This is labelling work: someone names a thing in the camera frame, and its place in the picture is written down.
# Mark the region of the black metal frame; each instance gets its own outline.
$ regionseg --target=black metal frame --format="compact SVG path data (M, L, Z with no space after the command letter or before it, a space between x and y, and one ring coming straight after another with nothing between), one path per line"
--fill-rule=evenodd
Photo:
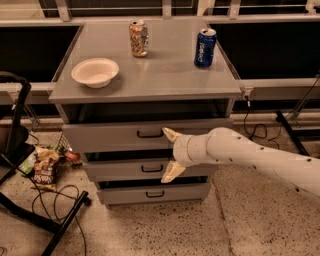
M77 212L79 211L82 204L87 204L89 202L88 192L82 191L80 197L76 200L74 206L69 211L67 217L64 221L59 224L50 219L47 219L41 215L30 212L20 206L14 204L8 197L0 192L0 204L7 208L13 215L22 218L40 228L43 228L54 234L50 243L47 245L42 253L42 256L49 256L53 252L56 245L59 243L61 237L68 229L70 223L75 218Z
M25 100L31 89L30 83L25 78L3 71L0 72L0 82L19 82L22 85L18 99L15 102L13 120L11 127L9 128L5 152L1 153L0 156L0 173L6 173L6 175L0 180L1 185L4 179L13 175L18 166L34 151L34 146L25 143L24 138L17 136L17 133L20 132L19 129L24 128L21 126L20 120L23 113ZM42 253L43 256L51 255L61 237L69 227L70 223L75 218L82 204L90 204L87 191L82 191L80 197L75 201L75 204L69 211L67 217L61 224L59 224L51 219L47 219L14 204L8 197L0 192L0 205L8 209L13 215L54 234L50 243Z

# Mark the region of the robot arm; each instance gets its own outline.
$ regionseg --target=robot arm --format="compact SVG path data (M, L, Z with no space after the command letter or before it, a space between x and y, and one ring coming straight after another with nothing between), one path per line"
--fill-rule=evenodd
M171 182L186 167L207 164L240 164L280 180L305 196L320 199L320 160L258 145L243 135L216 128L204 135L184 135L163 128L174 143L173 156L161 182Z

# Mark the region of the paper bowl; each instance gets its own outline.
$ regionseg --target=paper bowl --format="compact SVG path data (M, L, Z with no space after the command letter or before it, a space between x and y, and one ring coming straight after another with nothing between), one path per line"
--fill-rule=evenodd
M119 66L113 60L95 58L85 60L76 65L72 78L91 88L101 88L108 85L119 72Z

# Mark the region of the can lid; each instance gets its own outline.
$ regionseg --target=can lid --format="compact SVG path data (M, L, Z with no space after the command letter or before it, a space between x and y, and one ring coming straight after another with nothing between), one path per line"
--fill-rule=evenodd
M135 20L133 22L131 22L132 25L135 25L135 26L141 26L144 24L144 21L143 20Z
M202 28L200 33L204 36L214 36L217 34L217 32L212 28Z

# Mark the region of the terrazzo floor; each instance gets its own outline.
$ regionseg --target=terrazzo floor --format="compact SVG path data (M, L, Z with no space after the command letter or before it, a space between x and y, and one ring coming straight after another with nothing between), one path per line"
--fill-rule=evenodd
M235 124L234 129L245 134L243 127ZM278 132L278 126L268 127L269 138ZM57 142L61 133L38 132L35 135L45 145ZM268 140L256 141L276 147ZM277 142L281 149L296 152L284 129ZM314 156L319 155L318 142L304 145ZM66 167L59 172L58 190L70 184L76 185L80 192L88 191L92 201L91 206L83 206L77 215L85 234L86 252L90 256L320 255L320 204L252 168L219 166L209 196L203 202L106 208L100 204L96 187L81 168ZM30 210L37 196L31 186L29 180L17 173L0 186L0 191ZM63 192L76 195L73 187ZM45 205L52 216L53 200L53 194L44 195ZM57 215L64 216L72 202L59 197ZM44 215L39 201L35 203L35 210ZM0 234L0 247L5 247L10 256L41 255L52 238L52 234L17 219L1 206ZM52 255L85 255L84 251L83 237L73 221Z

